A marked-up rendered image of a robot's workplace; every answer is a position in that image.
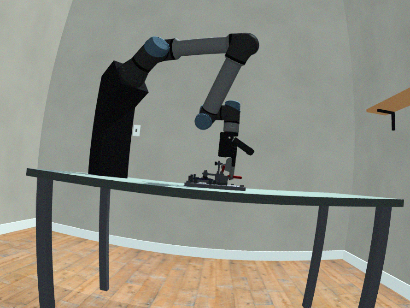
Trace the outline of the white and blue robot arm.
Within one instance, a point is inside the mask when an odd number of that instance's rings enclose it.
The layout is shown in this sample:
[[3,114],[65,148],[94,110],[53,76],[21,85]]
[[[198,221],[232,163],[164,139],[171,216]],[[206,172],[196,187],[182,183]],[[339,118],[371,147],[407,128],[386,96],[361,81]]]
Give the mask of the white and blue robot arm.
[[259,41],[251,33],[233,33],[227,37],[190,40],[149,38],[138,52],[119,68],[122,78],[140,87],[150,70],[159,62],[176,60],[181,56],[225,53],[225,61],[209,94],[195,118],[201,130],[211,127],[215,120],[224,120],[223,131],[239,133],[240,103],[226,101],[222,105],[240,68],[259,49]]

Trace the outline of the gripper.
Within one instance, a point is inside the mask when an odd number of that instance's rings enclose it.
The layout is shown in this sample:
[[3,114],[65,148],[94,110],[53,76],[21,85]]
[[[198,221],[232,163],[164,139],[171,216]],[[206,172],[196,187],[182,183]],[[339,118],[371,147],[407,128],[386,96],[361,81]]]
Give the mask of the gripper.
[[[229,157],[226,160],[226,163],[221,165],[221,169],[225,166],[225,171],[229,172],[230,177],[234,175],[235,169],[235,161],[236,161],[236,154],[237,154],[237,145],[232,142],[234,136],[238,136],[239,133],[225,131],[220,133],[220,141],[219,141],[219,150],[218,156],[219,157]],[[229,139],[230,137],[230,139]]]

